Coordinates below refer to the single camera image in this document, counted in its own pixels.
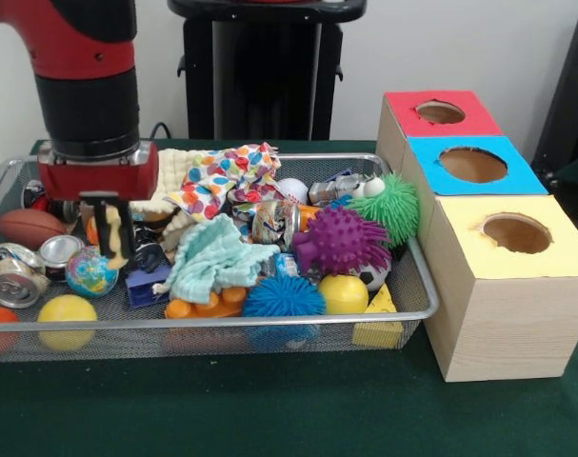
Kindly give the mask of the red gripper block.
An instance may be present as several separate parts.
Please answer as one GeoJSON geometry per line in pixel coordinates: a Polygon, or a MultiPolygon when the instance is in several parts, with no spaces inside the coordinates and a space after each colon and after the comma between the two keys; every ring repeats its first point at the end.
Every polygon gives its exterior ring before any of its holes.
{"type": "Polygon", "coordinates": [[[117,159],[78,162],[61,157],[50,141],[37,151],[40,180],[49,198],[81,200],[93,207],[98,247],[103,256],[110,256],[110,224],[107,203],[118,198],[120,218],[118,229],[121,253],[131,258],[135,253],[134,230],[128,201],[148,200],[157,188],[159,174],[158,150],[154,143],[143,141],[132,153],[117,159]]]}

